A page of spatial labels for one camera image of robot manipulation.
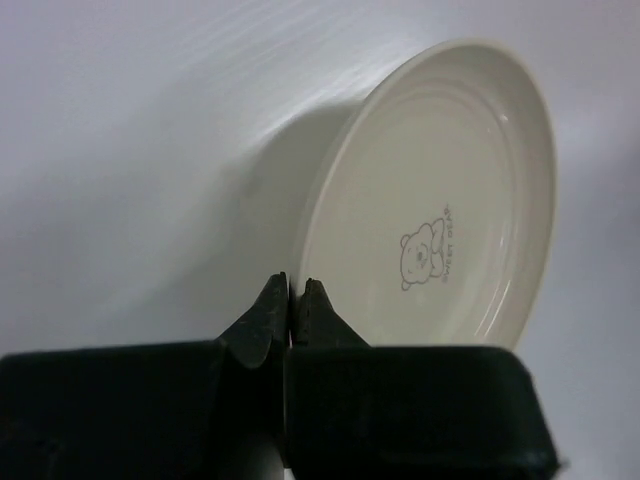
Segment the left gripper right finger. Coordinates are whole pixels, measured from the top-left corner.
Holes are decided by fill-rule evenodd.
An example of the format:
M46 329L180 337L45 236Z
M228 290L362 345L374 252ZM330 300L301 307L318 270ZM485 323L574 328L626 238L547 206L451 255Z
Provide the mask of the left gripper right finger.
M297 479L551 479L533 379L493 346L372 347L308 280L285 357Z

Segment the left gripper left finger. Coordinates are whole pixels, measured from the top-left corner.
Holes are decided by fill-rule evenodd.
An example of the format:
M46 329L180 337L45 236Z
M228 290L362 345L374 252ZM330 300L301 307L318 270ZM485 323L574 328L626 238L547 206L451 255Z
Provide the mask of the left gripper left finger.
M248 433L279 439L289 286L219 337L7 355L5 479L215 479Z

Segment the cream plate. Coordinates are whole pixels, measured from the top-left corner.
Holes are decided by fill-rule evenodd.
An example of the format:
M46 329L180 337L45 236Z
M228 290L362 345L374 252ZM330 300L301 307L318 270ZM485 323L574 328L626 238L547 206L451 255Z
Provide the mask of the cream plate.
M365 98L322 160L292 293L321 282L372 345L513 349L549 257L556 163L516 54L483 39L431 47Z

